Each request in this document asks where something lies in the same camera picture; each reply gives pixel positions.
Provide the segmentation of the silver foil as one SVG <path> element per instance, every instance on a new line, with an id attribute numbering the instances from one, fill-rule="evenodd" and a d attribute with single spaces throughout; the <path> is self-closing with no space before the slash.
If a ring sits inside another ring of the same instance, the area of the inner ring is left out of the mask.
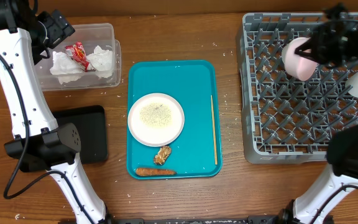
<path id="1" fill-rule="evenodd" d="M 87 56 L 88 61 L 96 70 L 99 78 L 108 78 L 112 75 L 113 69 L 113 52 L 112 50 L 103 50 L 96 46 L 93 53 Z"/>

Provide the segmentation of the red snack wrapper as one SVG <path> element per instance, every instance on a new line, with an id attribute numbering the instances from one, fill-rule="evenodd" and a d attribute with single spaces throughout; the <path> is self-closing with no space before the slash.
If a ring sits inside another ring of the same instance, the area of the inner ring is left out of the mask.
<path id="1" fill-rule="evenodd" d="M 72 60 L 78 63 L 85 72 L 91 70 L 91 63 L 86 58 L 85 48 L 81 42 L 67 45 L 65 47 L 65 52 Z"/>

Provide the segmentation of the white napkin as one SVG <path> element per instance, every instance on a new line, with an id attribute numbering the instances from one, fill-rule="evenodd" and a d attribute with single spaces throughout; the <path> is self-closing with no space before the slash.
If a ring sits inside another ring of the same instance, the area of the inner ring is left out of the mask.
<path id="1" fill-rule="evenodd" d="M 50 73 L 57 76 L 61 85 L 77 81 L 83 72 L 80 64 L 72 60 L 66 53 L 53 51 L 53 66 Z"/>

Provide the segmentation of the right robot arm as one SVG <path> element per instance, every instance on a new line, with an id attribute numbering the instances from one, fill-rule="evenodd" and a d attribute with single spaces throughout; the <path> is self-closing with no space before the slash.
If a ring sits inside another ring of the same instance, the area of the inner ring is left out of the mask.
<path id="1" fill-rule="evenodd" d="M 295 39 L 282 50 L 286 72 L 299 80 L 309 79 L 317 65 L 336 68 L 358 60 L 358 19 L 350 19 L 342 4 L 324 13 L 327 21 L 315 27 L 311 37 Z M 318 179 L 282 209 L 274 223 L 332 223 L 328 213 L 358 190 L 358 124 L 332 137 L 326 159 Z"/>

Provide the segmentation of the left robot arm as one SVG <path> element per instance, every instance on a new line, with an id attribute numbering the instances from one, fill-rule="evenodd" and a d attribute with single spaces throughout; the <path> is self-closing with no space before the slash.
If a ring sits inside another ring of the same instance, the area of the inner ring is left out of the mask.
<path id="1" fill-rule="evenodd" d="M 39 12 L 37 2 L 0 0 L 0 82 L 9 107 L 13 139 L 5 144 L 16 172 L 52 177 L 77 223 L 112 223 L 80 159 L 81 138 L 72 123 L 59 126 L 35 66 L 74 33 L 60 11 Z"/>

